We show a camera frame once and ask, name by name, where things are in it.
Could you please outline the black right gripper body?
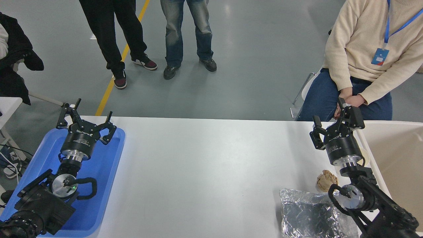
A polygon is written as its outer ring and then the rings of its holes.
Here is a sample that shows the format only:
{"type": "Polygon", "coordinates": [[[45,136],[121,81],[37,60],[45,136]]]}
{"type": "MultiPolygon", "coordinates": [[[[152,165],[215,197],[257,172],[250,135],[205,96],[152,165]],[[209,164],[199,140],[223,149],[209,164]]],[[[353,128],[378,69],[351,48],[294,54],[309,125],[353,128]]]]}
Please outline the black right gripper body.
{"type": "Polygon", "coordinates": [[[327,131],[329,134],[325,136],[325,149],[330,162],[347,156],[358,156],[358,160],[364,158],[349,127],[329,127],[327,131]]]}

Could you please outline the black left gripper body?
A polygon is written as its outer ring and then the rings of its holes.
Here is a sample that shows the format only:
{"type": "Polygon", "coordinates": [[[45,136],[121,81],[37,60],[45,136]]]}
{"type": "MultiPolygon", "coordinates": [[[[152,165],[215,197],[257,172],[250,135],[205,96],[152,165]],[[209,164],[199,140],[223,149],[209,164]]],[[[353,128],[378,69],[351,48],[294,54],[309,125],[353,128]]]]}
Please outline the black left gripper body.
{"type": "Polygon", "coordinates": [[[96,129],[96,124],[88,121],[82,121],[82,125],[74,122],[68,129],[68,135],[60,150],[62,155],[68,155],[70,151],[78,150],[91,156],[97,140],[100,138],[99,129],[96,129]]]}

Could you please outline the seated person's left hand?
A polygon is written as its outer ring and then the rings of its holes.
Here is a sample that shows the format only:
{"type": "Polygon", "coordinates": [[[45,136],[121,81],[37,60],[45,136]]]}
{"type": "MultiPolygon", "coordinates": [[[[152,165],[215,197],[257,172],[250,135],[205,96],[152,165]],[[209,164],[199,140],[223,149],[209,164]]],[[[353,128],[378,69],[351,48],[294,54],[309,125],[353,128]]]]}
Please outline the seated person's left hand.
{"type": "Polygon", "coordinates": [[[361,105],[366,104],[366,100],[359,94],[346,98],[345,103],[351,106],[360,107],[361,105]]]}

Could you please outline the seated person's right hand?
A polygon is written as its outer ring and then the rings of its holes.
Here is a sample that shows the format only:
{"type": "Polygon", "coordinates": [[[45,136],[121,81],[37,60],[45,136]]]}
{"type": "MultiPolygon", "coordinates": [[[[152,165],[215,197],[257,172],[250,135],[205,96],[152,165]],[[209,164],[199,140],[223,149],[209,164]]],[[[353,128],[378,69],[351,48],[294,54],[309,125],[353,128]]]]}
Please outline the seated person's right hand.
{"type": "MultiPolygon", "coordinates": [[[[352,99],[349,99],[352,96],[353,96],[353,88],[352,87],[347,87],[347,88],[340,90],[339,98],[343,98],[345,100],[345,103],[352,104],[352,99]]],[[[340,111],[341,111],[340,105],[338,103],[337,103],[336,106],[337,107],[336,107],[336,110],[335,110],[334,116],[333,116],[334,119],[337,119],[340,116],[340,111]]]]}

